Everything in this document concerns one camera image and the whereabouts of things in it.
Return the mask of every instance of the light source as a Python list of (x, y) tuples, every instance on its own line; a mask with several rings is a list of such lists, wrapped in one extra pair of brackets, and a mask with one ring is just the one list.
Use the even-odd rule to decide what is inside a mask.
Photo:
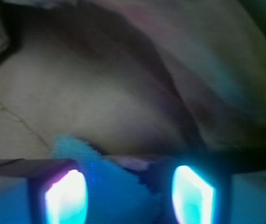
[(75, 161), (0, 160), (0, 224), (83, 224), (87, 209)]

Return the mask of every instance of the glowing blue light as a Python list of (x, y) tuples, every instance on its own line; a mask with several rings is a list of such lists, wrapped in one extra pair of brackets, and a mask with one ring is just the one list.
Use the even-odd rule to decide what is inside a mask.
[(172, 203), (180, 224), (211, 224), (215, 189), (188, 166), (179, 166), (172, 180)]
[(84, 224), (88, 192), (84, 175), (69, 171), (45, 193), (47, 224)]

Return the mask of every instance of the blue fabric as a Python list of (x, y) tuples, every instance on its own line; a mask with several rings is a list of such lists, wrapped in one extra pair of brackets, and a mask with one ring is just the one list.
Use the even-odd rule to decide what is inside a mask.
[(137, 176), (105, 160), (87, 142), (59, 137), (54, 159), (78, 162), (89, 191), (86, 224), (151, 224), (158, 216), (160, 196), (152, 195)]

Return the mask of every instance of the beige fabric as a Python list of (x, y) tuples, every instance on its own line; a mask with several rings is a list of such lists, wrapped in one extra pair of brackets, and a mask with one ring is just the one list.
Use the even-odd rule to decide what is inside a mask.
[(90, 1), (155, 43), (211, 148), (266, 146), (266, 39), (238, 1)]
[(266, 146), (266, 40), (237, 2), (4, 12), (17, 48), (0, 64), (0, 115), (13, 121), (0, 122), (3, 157), (47, 156), (61, 134), (110, 154), (200, 147), (187, 109), (209, 150)]

